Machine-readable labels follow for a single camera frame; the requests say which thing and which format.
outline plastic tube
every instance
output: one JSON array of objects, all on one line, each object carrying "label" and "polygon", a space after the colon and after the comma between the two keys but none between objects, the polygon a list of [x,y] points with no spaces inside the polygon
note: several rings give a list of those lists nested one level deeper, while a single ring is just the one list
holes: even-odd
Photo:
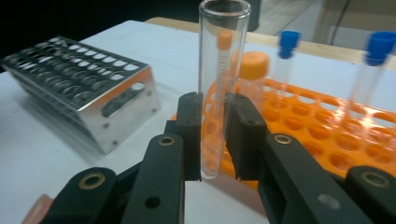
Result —
[{"label": "plastic tube", "polygon": [[219,173],[241,53],[245,43],[250,4],[237,0],[205,0],[200,6],[200,62],[198,91],[204,96],[201,128],[201,176]]},{"label": "plastic tube", "polygon": [[370,105],[384,64],[395,46],[396,33],[375,32],[369,37],[366,55],[360,65],[354,86],[345,108],[345,117],[363,119],[364,107]]},{"label": "plastic tube", "polygon": [[270,58],[267,54],[252,51],[244,53],[239,71],[239,92],[262,111],[263,85],[268,73]]},{"label": "plastic tube", "polygon": [[300,33],[294,31],[282,31],[279,38],[279,53],[275,61],[274,74],[272,80],[278,85],[272,86],[277,102],[282,101],[285,97],[286,88],[289,84],[291,69],[293,67],[293,51],[297,48],[300,39]]}]

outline table surface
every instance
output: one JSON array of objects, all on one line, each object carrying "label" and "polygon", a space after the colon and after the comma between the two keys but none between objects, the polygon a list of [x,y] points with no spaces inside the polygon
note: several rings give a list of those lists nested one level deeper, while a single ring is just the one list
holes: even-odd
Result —
[{"label": "table surface", "polygon": [[[126,21],[81,42],[152,66],[162,108],[114,151],[104,155],[75,141],[62,122],[47,117],[5,72],[0,75],[0,219],[21,223],[41,194],[56,197],[75,174],[107,167],[117,174],[140,162],[151,137],[163,133],[180,95],[197,91],[198,43],[195,23],[154,18]],[[276,56],[276,38],[248,34],[245,51]],[[291,84],[347,97],[362,52],[302,43]],[[375,105],[396,111],[394,58],[387,65]],[[186,183],[186,223],[267,223],[258,193],[220,174],[210,181]]]}]

